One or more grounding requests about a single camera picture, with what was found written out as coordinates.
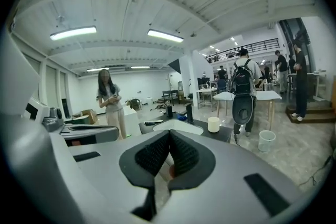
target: cable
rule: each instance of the cable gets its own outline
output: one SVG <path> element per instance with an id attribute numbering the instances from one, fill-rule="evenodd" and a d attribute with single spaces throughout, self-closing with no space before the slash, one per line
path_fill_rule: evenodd
<path id="1" fill-rule="evenodd" d="M 316 174 L 318 171 L 321 171 L 322 169 L 324 169 L 324 168 L 327 166 L 327 164 L 328 164 L 328 162 L 329 162 L 330 160 L 331 160 L 331 156 L 329 156 L 329 157 L 327 158 L 327 160 L 324 162 L 324 165 L 323 165 L 321 168 L 317 169 L 317 170 L 315 171 L 315 173 L 313 173 L 313 175 L 310 176 L 305 182 L 301 183 L 301 184 L 299 185 L 299 187 L 302 186 L 302 185 L 304 185 L 304 184 L 306 184 L 307 182 L 309 182 L 309 180 L 310 180 L 311 178 L 313 179 L 313 186 L 315 186 L 315 185 L 317 184 L 317 181 L 316 181 L 315 178 L 314 178 L 315 174 Z"/>
<path id="2" fill-rule="evenodd" d="M 237 138 L 237 135 L 236 135 L 236 134 L 234 134 L 234 138 L 235 138 L 235 142 L 236 142 L 236 144 L 237 144 L 238 146 L 241 147 L 241 145 L 238 144 L 238 138 Z"/>

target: window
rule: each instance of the window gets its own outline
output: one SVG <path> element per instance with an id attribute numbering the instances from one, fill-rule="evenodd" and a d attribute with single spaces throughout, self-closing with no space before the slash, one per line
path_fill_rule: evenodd
<path id="1" fill-rule="evenodd" d="M 46 90 L 48 106 L 59 108 L 56 88 L 56 69 L 49 66 L 46 68 Z"/>
<path id="2" fill-rule="evenodd" d="M 36 73 L 40 74 L 40 64 L 41 62 L 27 56 L 24 55 L 27 59 L 27 61 L 30 63 L 31 67 L 36 71 Z M 34 91 L 33 95 L 32 95 L 35 99 L 40 100 L 39 98 L 39 92 L 38 92 L 38 84 L 36 85 L 36 90 Z"/>
<path id="3" fill-rule="evenodd" d="M 60 72 L 59 73 L 59 83 L 60 83 L 60 88 L 61 88 L 61 99 L 66 99 L 67 94 L 66 94 L 66 88 L 65 88 L 65 73 Z"/>

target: cardboard box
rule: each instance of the cardboard box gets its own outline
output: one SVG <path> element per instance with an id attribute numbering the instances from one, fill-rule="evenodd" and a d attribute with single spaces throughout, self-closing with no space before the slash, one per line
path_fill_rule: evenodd
<path id="1" fill-rule="evenodd" d="M 90 124 L 94 124 L 98 120 L 97 113 L 92 109 L 83 110 L 82 114 L 89 116 Z"/>

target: man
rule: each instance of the man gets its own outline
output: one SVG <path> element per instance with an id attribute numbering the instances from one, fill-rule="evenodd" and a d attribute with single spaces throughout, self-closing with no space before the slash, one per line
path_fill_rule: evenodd
<path id="1" fill-rule="evenodd" d="M 279 71 L 279 84 L 280 84 L 280 94 L 283 94 L 284 92 L 287 92 L 287 61 L 283 55 L 280 54 L 280 52 L 277 50 L 275 52 L 276 56 L 278 56 L 278 67 L 277 71 Z"/>
<path id="2" fill-rule="evenodd" d="M 289 65 L 289 71 L 290 71 L 290 73 L 294 74 L 295 73 L 295 70 L 294 70 L 295 60 L 293 59 L 293 55 L 289 56 L 288 65 Z"/>
<path id="3" fill-rule="evenodd" d="M 237 66 L 243 66 L 248 59 L 248 50 L 247 49 L 241 49 L 239 55 L 240 55 L 240 58 L 236 61 L 236 65 Z M 247 67 L 253 74 L 253 78 L 255 80 L 254 84 L 257 85 L 259 83 L 259 78 L 262 77 L 261 70 L 260 70 L 258 64 L 251 60 L 247 64 Z M 256 91 L 255 87 L 253 87 L 251 95 L 253 96 L 253 111 L 252 111 L 251 119 L 249 120 L 249 122 L 245 126 L 245 135 L 246 136 L 249 136 L 251 134 L 251 130 L 252 130 L 252 127 L 253 127 L 254 109 L 256 108 L 256 96 L 257 96 L 257 91 Z M 234 134 L 235 137 L 240 134 L 239 129 L 240 129 L 240 125 L 235 123 L 234 128 L 233 128 L 233 134 Z"/>
<path id="4" fill-rule="evenodd" d="M 220 66 L 220 71 L 218 71 L 219 79 L 225 79 L 226 71 L 223 69 L 223 66 Z"/>
<path id="5" fill-rule="evenodd" d="M 308 79 L 307 65 L 304 54 L 301 50 L 301 43 L 296 41 L 294 50 L 296 52 L 296 111 L 292 114 L 293 117 L 298 117 L 298 121 L 302 121 L 306 116 L 307 98 L 308 98 Z"/>

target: black mug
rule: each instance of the black mug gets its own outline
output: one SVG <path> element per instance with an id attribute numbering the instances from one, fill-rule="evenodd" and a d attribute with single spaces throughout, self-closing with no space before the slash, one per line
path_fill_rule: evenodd
<path id="1" fill-rule="evenodd" d="M 173 117 L 173 109 L 172 109 L 171 105 L 166 106 L 166 115 L 167 115 L 168 118 Z"/>

